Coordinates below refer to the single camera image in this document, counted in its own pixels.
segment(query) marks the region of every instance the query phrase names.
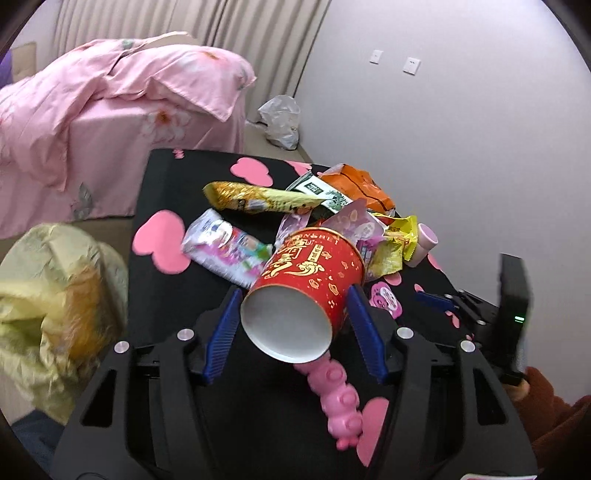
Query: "brown sleeve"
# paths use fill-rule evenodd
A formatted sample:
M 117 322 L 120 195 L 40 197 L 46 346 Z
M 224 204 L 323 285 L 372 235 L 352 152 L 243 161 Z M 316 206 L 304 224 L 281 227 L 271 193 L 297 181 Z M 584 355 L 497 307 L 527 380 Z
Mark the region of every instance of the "brown sleeve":
M 529 367 L 527 377 L 530 392 L 515 408 L 533 443 L 556 427 L 559 418 L 568 417 L 571 407 L 554 396 L 554 388 L 537 368 Z
M 514 405 L 532 443 L 538 467 L 545 468 L 581 422 L 591 396 L 581 398 L 571 407 L 554 396 L 554 388 L 539 370 L 530 367 L 527 375 L 530 392 Z

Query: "white wall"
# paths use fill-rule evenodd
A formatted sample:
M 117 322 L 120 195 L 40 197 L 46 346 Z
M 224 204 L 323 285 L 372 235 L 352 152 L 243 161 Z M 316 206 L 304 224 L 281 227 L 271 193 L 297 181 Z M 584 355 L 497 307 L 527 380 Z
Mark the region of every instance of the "white wall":
M 12 44 L 12 47 L 19 47 L 31 41 L 37 42 L 37 71 L 44 69 L 56 59 L 53 34 L 61 2 L 62 0 L 45 0 Z
M 310 157 L 369 170 L 458 288 L 496 301 L 523 257 L 530 365 L 591 393 L 591 73 L 540 0 L 334 0 L 296 99 Z

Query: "cartoon character print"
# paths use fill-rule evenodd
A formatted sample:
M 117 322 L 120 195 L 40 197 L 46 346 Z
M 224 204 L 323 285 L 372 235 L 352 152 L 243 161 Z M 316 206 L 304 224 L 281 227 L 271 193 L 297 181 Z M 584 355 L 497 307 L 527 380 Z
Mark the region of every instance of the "cartoon character print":
M 369 304 L 389 311 L 394 320 L 402 315 L 402 305 L 400 305 L 386 282 L 379 281 L 371 287 Z

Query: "curtain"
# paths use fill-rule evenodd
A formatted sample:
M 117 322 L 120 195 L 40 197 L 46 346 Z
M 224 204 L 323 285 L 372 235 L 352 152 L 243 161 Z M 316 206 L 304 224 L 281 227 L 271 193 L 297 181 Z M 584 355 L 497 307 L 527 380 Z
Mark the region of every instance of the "curtain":
M 296 92 L 330 0 L 226 0 L 213 40 L 246 58 L 257 80 L 246 97 L 250 121 L 275 95 Z
M 257 81 L 247 117 L 275 95 L 296 92 L 330 0 L 63 0 L 56 58 L 95 38 L 146 38 L 174 30 L 246 58 Z
M 63 0 L 56 58 L 96 38 L 147 38 L 188 31 L 211 45 L 224 0 Z

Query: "wall switch plate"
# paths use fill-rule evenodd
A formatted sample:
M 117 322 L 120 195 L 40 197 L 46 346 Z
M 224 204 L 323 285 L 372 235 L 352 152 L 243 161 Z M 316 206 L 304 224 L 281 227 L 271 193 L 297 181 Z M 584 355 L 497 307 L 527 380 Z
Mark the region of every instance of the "wall switch plate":
M 409 57 L 407 58 L 407 62 L 404 64 L 402 71 L 410 73 L 410 75 L 414 75 L 417 72 L 417 68 L 420 64 L 421 60 Z
M 370 63 L 375 63 L 376 65 L 379 63 L 379 59 L 384 53 L 383 50 L 374 50 L 369 58 Z

